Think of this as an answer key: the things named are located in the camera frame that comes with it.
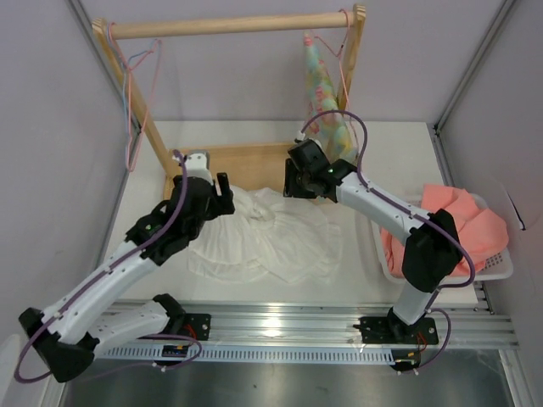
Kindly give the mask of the white pleated skirt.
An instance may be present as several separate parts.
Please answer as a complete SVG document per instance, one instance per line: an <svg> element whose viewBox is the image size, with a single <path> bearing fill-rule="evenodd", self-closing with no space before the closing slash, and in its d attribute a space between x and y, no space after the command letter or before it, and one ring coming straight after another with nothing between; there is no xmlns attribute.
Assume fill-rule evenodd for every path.
<svg viewBox="0 0 543 407"><path fill-rule="evenodd" d="M192 273L228 283L264 276L287 284L330 281L343 254L342 233L318 205L270 188L232 191L234 213L206 222L189 244Z"/></svg>

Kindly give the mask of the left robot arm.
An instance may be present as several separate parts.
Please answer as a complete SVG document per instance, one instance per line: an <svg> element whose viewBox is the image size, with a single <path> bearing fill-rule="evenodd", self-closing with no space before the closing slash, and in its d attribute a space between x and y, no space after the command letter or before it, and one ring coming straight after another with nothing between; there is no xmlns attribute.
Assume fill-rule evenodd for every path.
<svg viewBox="0 0 543 407"><path fill-rule="evenodd" d="M19 317L28 342L48 372L33 378L14 373L30 384L52 376L69 382L81 375L100 354L135 339L181 340L203 350L187 323L183 307L171 295L158 294L139 309L104 317L104 311L143 277L186 249L205 222L233 214L233 192L226 173L207 180L177 176L171 197L136 221L124 241L71 293L44 310L26 309Z"/></svg>

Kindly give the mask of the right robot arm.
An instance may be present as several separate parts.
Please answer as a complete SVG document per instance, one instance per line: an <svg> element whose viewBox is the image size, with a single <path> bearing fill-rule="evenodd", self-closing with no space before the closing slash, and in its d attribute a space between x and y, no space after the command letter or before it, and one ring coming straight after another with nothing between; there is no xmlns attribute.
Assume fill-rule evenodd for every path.
<svg viewBox="0 0 543 407"><path fill-rule="evenodd" d="M444 209L425 212L409 205L365 179L359 167L346 160L329 162L314 140L298 142L288 150L283 195L342 204L403 245L401 267L406 283L387 315L387 330L395 343L417 334L440 284L467 257L450 213Z"/></svg>

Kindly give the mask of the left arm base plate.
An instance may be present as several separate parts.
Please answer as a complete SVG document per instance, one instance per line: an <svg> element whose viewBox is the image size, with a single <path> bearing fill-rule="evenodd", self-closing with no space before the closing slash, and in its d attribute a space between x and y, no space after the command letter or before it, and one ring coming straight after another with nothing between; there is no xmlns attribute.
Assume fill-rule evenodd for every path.
<svg viewBox="0 0 543 407"><path fill-rule="evenodd" d="M212 316L210 314L185 313L170 318L163 335L187 336L198 341L207 341L210 336Z"/></svg>

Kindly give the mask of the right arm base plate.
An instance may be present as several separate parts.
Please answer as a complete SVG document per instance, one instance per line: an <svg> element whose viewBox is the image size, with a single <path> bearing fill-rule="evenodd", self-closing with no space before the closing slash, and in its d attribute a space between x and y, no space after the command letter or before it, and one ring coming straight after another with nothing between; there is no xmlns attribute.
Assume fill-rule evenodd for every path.
<svg viewBox="0 0 543 407"><path fill-rule="evenodd" d="M360 332L365 344L417 345L421 338L429 345L439 343L435 321L429 317L407 325L390 312L386 316L362 316L353 327Z"/></svg>

